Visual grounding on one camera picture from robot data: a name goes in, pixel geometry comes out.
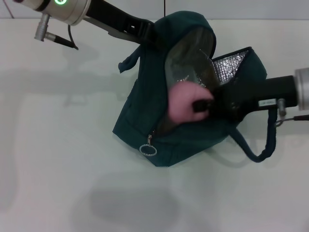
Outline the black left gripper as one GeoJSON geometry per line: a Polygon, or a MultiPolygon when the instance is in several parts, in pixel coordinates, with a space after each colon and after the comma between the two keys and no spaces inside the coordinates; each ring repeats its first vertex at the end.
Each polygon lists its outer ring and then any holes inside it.
{"type": "Polygon", "coordinates": [[[152,45],[158,49],[167,47],[153,22],[134,17],[104,0],[92,0],[84,20],[121,40],[152,45]]]}

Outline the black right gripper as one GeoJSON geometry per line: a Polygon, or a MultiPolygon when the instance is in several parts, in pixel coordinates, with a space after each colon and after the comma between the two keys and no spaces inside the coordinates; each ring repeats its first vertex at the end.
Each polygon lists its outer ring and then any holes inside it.
{"type": "Polygon", "coordinates": [[[256,83],[227,83],[213,92],[214,100],[200,99],[192,103],[193,111],[209,111],[213,119],[241,122],[251,112],[277,109],[277,101],[286,107],[298,105],[293,76],[270,78],[256,83]]]}

